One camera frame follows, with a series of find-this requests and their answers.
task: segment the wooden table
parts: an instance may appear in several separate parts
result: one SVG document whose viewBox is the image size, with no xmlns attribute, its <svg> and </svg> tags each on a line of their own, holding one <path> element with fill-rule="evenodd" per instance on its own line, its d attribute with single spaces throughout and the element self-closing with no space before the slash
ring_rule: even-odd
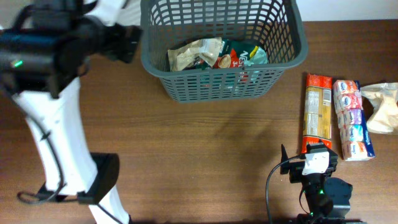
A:
<svg viewBox="0 0 398 224">
<path fill-rule="evenodd" d="M 132 64 L 94 57 L 81 79 L 81 117 L 93 152 L 117 152 L 118 189 L 135 221 L 238 222 L 266 220 L 265 183 L 280 161 L 280 144 L 295 155 L 301 138 L 305 72 L 357 79 L 363 85 L 398 81 L 398 21 L 306 22 L 306 61 L 285 72 L 256 100 L 178 104 L 160 81 Z M 372 113 L 365 104 L 367 115 Z M 20 190 L 36 191 L 44 172 L 18 110 L 0 97 L 0 223 L 94 223 L 86 206 L 27 206 Z M 333 150 L 341 155 L 333 114 Z M 371 134 L 377 158 L 339 161 L 333 174 L 353 184 L 348 218 L 397 223 L 398 138 Z M 275 174 L 274 218 L 294 218 L 299 184 Z"/>
</svg>

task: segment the food package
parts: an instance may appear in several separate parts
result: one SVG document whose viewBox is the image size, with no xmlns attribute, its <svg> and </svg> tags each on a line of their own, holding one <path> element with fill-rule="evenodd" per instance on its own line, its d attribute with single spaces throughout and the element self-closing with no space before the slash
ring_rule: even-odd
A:
<svg viewBox="0 0 398 224">
<path fill-rule="evenodd" d="M 363 128 L 361 125 L 347 125 L 340 130 L 341 133 L 341 142 L 347 141 L 363 141 L 364 134 Z"/>
<path fill-rule="evenodd" d="M 333 99 L 344 160 L 366 161 L 374 158 L 374 149 L 362 110 L 359 82 L 337 80 L 333 84 Z"/>
<path fill-rule="evenodd" d="M 352 80 L 337 80 L 335 84 L 333 84 L 333 92 L 336 96 L 354 93 L 357 90 L 358 86 L 355 84 L 355 81 Z"/>
<path fill-rule="evenodd" d="M 361 116 L 362 124 L 347 126 L 340 130 L 343 159 L 346 161 L 367 161 L 375 158 L 363 111 Z"/>
<path fill-rule="evenodd" d="M 338 124 L 338 128 L 342 128 L 345 125 L 345 121 L 344 121 L 344 112 L 338 112 L 336 113 L 337 115 L 337 124 Z"/>
<path fill-rule="evenodd" d="M 268 63 L 267 54 L 259 46 L 223 39 L 220 54 L 213 68 L 239 68 L 264 63 Z"/>
<path fill-rule="evenodd" d="M 362 111 L 360 109 L 345 110 L 342 113 L 344 125 L 362 124 Z"/>
<path fill-rule="evenodd" d="M 338 95 L 335 99 L 337 100 L 336 104 L 339 111 L 350 109 L 362 110 L 362 96 L 358 90 L 354 93 Z"/>
<path fill-rule="evenodd" d="M 362 111 L 359 109 L 350 109 L 336 112 L 338 128 L 344 128 L 347 125 L 362 124 Z"/>
<path fill-rule="evenodd" d="M 361 93 L 374 107 L 374 113 L 367 122 L 369 131 L 398 134 L 398 83 L 365 86 Z"/>
<path fill-rule="evenodd" d="M 302 153 L 320 141 L 331 149 L 331 83 L 330 77 L 307 75 Z"/>
<path fill-rule="evenodd" d="M 168 50 L 170 70 L 182 71 L 201 61 L 213 66 L 218 59 L 221 44 L 221 37 L 217 37 L 197 40 L 177 50 Z"/>
<path fill-rule="evenodd" d="M 343 158 L 348 161 L 361 161 L 368 159 L 365 143 L 348 141 L 343 143 Z"/>
</svg>

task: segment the black plastic base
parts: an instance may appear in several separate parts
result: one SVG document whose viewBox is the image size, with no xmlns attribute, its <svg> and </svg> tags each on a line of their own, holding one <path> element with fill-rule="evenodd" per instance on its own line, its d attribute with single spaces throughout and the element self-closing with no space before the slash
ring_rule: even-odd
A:
<svg viewBox="0 0 398 224">
<path fill-rule="evenodd" d="M 117 154 L 95 153 L 91 156 L 97 165 L 98 174 L 87 193 L 79 192 L 77 201 L 80 204 L 97 205 L 102 198 L 116 185 L 119 177 L 119 156 Z M 39 198 L 47 198 L 52 195 L 53 191 L 48 191 L 44 185 L 37 192 Z M 58 195 L 50 202 L 60 203 L 67 196 Z"/>
<path fill-rule="evenodd" d="M 310 223 L 311 217 L 306 214 L 300 214 L 297 216 L 296 224 L 308 224 Z M 366 222 L 356 220 L 345 220 L 344 218 L 320 218 L 313 224 L 367 224 Z"/>
</svg>

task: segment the black cable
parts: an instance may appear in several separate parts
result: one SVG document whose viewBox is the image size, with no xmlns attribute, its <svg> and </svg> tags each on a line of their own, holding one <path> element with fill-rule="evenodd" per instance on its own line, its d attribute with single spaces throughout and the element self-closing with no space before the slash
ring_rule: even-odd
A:
<svg viewBox="0 0 398 224">
<path fill-rule="evenodd" d="M 32 15 L 32 5 L 25 6 L 18 14 L 17 19 L 12 25 L 13 30 L 21 30 L 27 18 Z"/>
<path fill-rule="evenodd" d="M 93 10 L 95 8 L 95 6 L 97 5 L 97 2 L 98 1 L 93 1 L 88 4 L 83 4 L 83 14 L 86 14 L 87 12 L 90 12 L 91 10 Z"/>
<path fill-rule="evenodd" d="M 115 222 L 118 224 L 123 224 L 120 220 L 118 220 L 116 217 L 114 217 L 112 214 L 110 214 L 105 208 L 103 208 L 100 204 L 97 204 L 98 208 L 101 209 L 105 214 L 107 214 L 109 217 L 111 217 Z"/>
<path fill-rule="evenodd" d="M 124 3 L 122 9 L 125 9 L 130 3 L 130 0 L 126 0 L 126 2 Z"/>
<path fill-rule="evenodd" d="M 268 175 L 267 178 L 267 184 L 266 184 L 266 204 L 267 204 L 267 214 L 268 214 L 268 222 L 269 224 L 272 224 L 272 216 L 271 216 L 271 211 L 269 210 L 269 202 L 268 202 L 268 186 L 269 186 L 269 180 L 271 179 L 272 174 L 275 172 L 275 170 L 277 170 L 280 166 L 284 165 L 285 163 L 288 163 L 294 159 L 299 159 L 300 156 L 294 156 L 291 157 L 290 159 L 287 159 L 286 161 L 283 161 L 281 163 L 279 163 L 278 165 L 276 165 L 271 172 Z"/>
<path fill-rule="evenodd" d="M 90 66 L 90 58 L 89 57 L 85 57 L 83 63 L 84 63 L 84 66 L 85 66 L 85 70 L 84 70 L 84 72 L 82 74 L 78 74 L 79 77 L 83 77 L 83 76 L 87 75 L 87 73 L 90 71 L 90 68 L 91 68 L 91 66 Z"/>
<path fill-rule="evenodd" d="M 309 214 L 309 213 L 303 208 L 303 204 L 301 203 L 301 196 L 303 195 L 303 193 L 304 193 L 304 188 L 301 188 L 300 196 L 298 196 L 298 201 L 300 202 L 300 206 L 301 206 L 301 208 L 303 209 L 303 211 L 304 211 L 305 213 Z"/>
<path fill-rule="evenodd" d="M 22 108 L 21 106 L 19 106 L 19 105 L 17 104 L 17 103 L 12 99 L 12 95 L 6 90 L 6 88 L 4 88 L 2 85 L 0 85 L 0 90 L 2 90 L 2 91 L 4 92 L 4 94 L 6 95 L 6 97 L 9 98 L 9 99 L 11 100 L 11 102 L 14 103 L 14 105 L 25 115 L 25 117 L 26 117 L 27 119 L 30 119 L 31 121 L 33 121 L 33 123 L 34 123 L 34 124 L 37 126 L 37 128 L 40 130 L 40 132 L 42 133 L 42 139 L 41 139 L 41 141 L 46 140 L 47 144 L 49 145 L 50 152 L 51 152 L 51 154 L 52 154 L 52 156 L 53 156 L 53 158 L 54 158 L 55 164 L 57 165 L 57 169 L 58 169 L 59 174 L 60 174 L 60 182 L 58 183 L 58 188 L 56 189 L 56 191 L 55 191 L 52 195 L 48 196 L 47 198 L 45 198 L 45 199 L 40 199 L 36 194 L 29 193 L 29 192 L 25 192 L 25 191 L 18 192 L 17 198 L 18 198 L 18 200 L 20 200 L 21 202 L 26 203 L 26 204 L 28 204 L 28 205 L 40 205 L 40 204 L 43 204 L 43 203 L 45 203 L 45 202 L 49 202 L 49 201 L 53 200 L 53 199 L 61 192 L 61 190 L 63 189 L 64 186 L 66 186 L 66 184 L 64 184 L 65 178 L 64 178 L 64 176 L 63 176 L 63 170 L 62 170 L 62 167 L 61 167 L 61 163 L 60 163 L 60 161 L 59 161 L 59 158 L 58 158 L 58 156 L 57 156 L 57 153 L 55 152 L 55 149 L 54 149 L 54 146 L 53 146 L 53 144 L 52 144 L 52 141 L 51 141 L 51 139 L 49 138 L 51 133 L 46 133 L 46 132 L 45 132 L 45 129 L 44 129 L 43 126 L 39 123 L 39 121 L 37 121 L 37 120 L 36 120 L 33 116 L 31 116 L 24 108 Z M 28 197 L 31 197 L 31 198 L 36 198 L 36 199 L 38 199 L 38 200 L 27 200 L 27 199 L 23 198 L 23 196 L 28 196 Z"/>
</svg>

